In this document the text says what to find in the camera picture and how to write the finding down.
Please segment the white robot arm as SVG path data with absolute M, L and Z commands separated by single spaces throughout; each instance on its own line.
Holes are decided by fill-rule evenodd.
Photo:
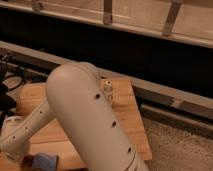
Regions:
M 0 151 L 24 157 L 29 139 L 55 119 L 89 171 L 149 171 L 100 89 L 100 75 L 87 62 L 67 63 L 48 76 L 46 98 L 18 124 L 4 121 Z

